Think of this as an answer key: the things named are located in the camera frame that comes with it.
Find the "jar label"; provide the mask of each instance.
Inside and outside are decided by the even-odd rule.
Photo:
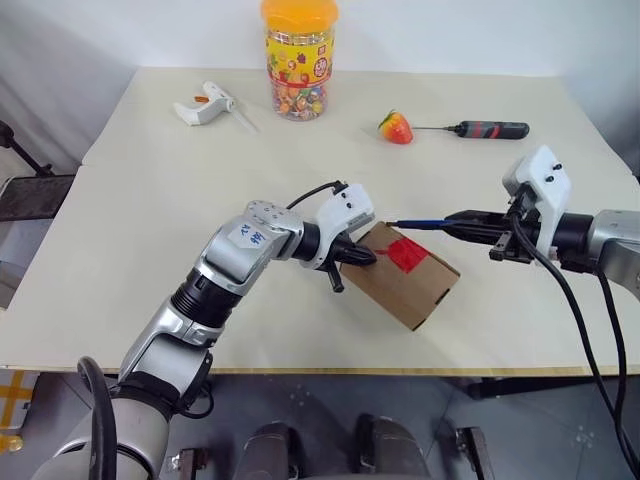
[[[271,79],[290,87],[313,87],[331,76],[333,34],[314,45],[286,45],[267,38],[267,72]]]

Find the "screwdriver handle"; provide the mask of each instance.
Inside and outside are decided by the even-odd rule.
[[[523,122],[482,122],[465,120],[455,127],[448,127],[464,138],[503,138],[520,140],[529,134],[529,125]]]

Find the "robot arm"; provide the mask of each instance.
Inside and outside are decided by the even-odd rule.
[[[373,220],[361,185],[343,185],[313,222],[269,202],[252,201],[213,235],[185,281],[160,306],[126,354],[112,392],[118,440],[117,478],[158,478],[175,413],[188,412],[209,374],[209,351],[233,308],[271,260],[298,259],[326,271],[341,291],[335,261],[367,265],[375,255],[349,233]],[[91,414],[34,480],[87,478]]]
[[[542,255],[579,273],[593,273],[597,265],[609,280],[640,300],[640,212],[603,210],[595,217],[567,213],[571,182],[546,146],[516,162],[502,183],[511,195],[506,214],[465,210],[443,221],[388,224],[443,230],[460,240],[493,245],[489,252],[492,260],[530,263],[531,256],[511,231],[510,217],[517,215],[524,233]]]

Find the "sticker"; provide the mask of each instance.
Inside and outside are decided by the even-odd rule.
[[[267,72],[280,85],[311,88],[331,76],[333,34],[314,45],[286,45],[267,38]]]
[[[241,223],[227,236],[240,248],[262,248],[267,236],[250,223]]]
[[[411,273],[411,270],[420,265],[422,260],[431,255],[429,250],[406,237],[393,242],[387,250],[376,250],[376,253],[388,255],[389,259],[404,273]]]

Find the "orange lid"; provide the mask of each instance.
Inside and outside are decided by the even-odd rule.
[[[272,30],[322,32],[338,19],[338,6],[334,0],[263,0],[262,17]]]

